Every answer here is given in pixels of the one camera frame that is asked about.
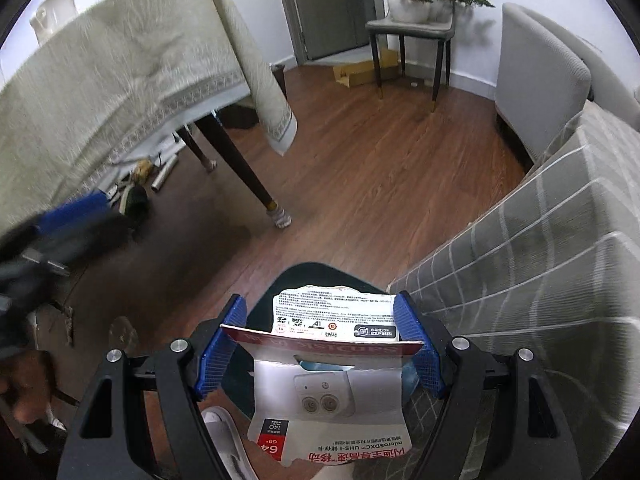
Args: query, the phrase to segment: table leg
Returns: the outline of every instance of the table leg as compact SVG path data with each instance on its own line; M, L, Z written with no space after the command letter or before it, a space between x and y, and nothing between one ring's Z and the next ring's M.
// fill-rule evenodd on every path
M178 128L175 131L175 133L177 133L178 136L184 141L184 143L187 145L187 148L189 148L194 153L194 155L198 157L198 160L203 165L204 169L207 170L207 173L211 173L213 170L216 169L216 166L217 166L216 161L211 160L200 149L200 146L198 146L198 143L191 135L191 132L189 131L189 127L182 126Z
M273 219L274 224L280 229L288 227L291 224L291 216L271 197L242 153L238 151L222 124L211 114L198 119L195 123L205 139L211 143L222 159L267 208L267 214Z
M378 93L380 94L380 99L382 99L382 74L380 73L380 58L378 57L378 35L372 32L369 34L369 41L371 43L371 54L373 56L373 66L376 72Z

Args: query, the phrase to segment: chair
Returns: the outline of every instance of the chair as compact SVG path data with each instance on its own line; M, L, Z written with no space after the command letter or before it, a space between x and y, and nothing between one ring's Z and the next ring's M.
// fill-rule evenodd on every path
M452 6L452 12L449 13L449 19L446 22L433 22L433 23L403 23L394 21L389 14L382 20L373 20L367 22L367 30L369 31L369 39L371 43L371 51L373 53L373 63L376 67L376 83L382 95L382 76L380 73L380 61L378 58L378 35L379 34L394 34L399 37L400 41L400 61L402 65L402 75L404 75L406 68L406 55L404 52L404 37L410 38L422 38L424 40L437 40L438 41L438 55L436 58L436 69L433 77L433 97L431 99L431 111L435 111L436 99L438 98L438 91L440 90L440 77L442 72L442 57L446 50L446 75L447 75L447 87L449 86L449 79L451 74L451 38L456 31L455 22L455 6L447 3L446 5Z
M533 10L504 4L495 107L533 161L587 98L640 128L640 104L595 47Z

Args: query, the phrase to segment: sofa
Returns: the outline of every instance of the sofa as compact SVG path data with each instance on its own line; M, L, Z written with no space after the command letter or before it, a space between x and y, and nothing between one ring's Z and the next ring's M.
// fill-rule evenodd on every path
M485 351L531 349L569 423L584 478L602 466L640 406L640 134L595 103L571 118L523 182L388 286ZM483 411L461 479L478 476ZM357 463L354 480L409 480L441 401L405 407L414 448Z
M504 4L495 107L533 161L588 99L640 128L640 103L593 45L533 10Z

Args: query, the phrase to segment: door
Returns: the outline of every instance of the door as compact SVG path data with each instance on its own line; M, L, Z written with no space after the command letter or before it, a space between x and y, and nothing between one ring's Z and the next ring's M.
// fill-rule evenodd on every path
M310 60L368 43L362 0L295 0L295 4Z

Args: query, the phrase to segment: blue gripper pad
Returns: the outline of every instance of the blue gripper pad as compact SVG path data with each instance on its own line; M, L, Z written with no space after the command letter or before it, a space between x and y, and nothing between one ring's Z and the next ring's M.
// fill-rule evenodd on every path
M108 210L107 196L102 192L91 193L43 213L38 220L38 231L42 235L49 235L57 229L80 223L91 215Z
M420 384L432 396L440 398L445 383L440 373L440 356L426 335L411 306L401 294L394 300L394 320L403 341L422 341L424 345L414 355L415 371Z
M242 296L236 298L222 323L232 326L246 325L246 301ZM200 400L220 386L226 366L236 349L236 344L238 343L225 334L221 328L216 330L200 359L198 381L194 388Z

